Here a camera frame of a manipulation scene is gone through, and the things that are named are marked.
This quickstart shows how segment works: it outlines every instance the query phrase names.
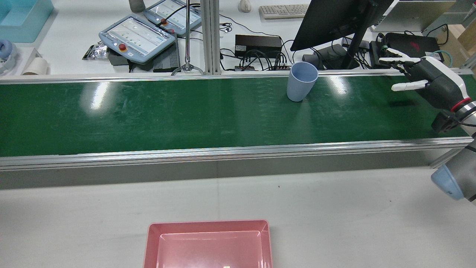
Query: grey cylinder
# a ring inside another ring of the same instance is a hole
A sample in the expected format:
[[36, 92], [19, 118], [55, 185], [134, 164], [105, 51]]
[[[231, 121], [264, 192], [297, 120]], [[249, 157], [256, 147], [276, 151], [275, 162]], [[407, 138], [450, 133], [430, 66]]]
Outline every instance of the grey cylinder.
[[144, 0], [129, 0], [130, 10], [134, 13], [141, 13], [146, 9]]

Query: blue container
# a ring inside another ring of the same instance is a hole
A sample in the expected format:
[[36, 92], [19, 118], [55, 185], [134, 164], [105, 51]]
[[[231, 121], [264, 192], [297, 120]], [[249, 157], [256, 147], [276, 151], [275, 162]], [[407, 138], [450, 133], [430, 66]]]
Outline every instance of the blue container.
[[52, 11], [51, 0], [0, 0], [0, 39], [34, 42]]

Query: computer mouse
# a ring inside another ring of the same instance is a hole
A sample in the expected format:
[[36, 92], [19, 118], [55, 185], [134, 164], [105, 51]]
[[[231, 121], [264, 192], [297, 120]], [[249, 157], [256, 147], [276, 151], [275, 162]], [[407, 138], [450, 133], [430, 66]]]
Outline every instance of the computer mouse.
[[238, 10], [241, 12], [248, 13], [251, 11], [251, 3], [249, 0], [240, 0], [238, 5]]

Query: black monitor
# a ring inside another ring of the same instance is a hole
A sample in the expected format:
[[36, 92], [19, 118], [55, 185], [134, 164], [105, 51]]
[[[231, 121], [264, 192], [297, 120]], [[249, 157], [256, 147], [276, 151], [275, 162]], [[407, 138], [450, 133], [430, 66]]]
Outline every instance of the black monitor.
[[311, 48], [352, 33], [347, 51], [330, 47], [319, 51], [328, 69], [354, 69], [354, 60], [367, 28], [378, 22], [393, 0], [312, 0], [297, 32], [292, 51]]

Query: green cable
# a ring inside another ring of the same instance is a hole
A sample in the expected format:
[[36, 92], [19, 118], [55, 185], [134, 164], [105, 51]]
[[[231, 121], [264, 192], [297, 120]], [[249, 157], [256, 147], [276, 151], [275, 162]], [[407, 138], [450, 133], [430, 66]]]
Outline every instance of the green cable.
[[453, 57], [451, 57], [451, 54], [450, 54], [448, 51], [437, 50], [437, 51], [431, 53], [431, 54], [428, 55], [428, 56], [431, 57], [431, 56], [435, 55], [435, 54], [438, 53], [438, 52], [441, 52], [441, 53], [444, 53], [444, 54], [448, 55], [448, 57], [449, 57], [449, 66], [448, 66], [448, 68], [451, 68], [451, 66], [453, 66]]

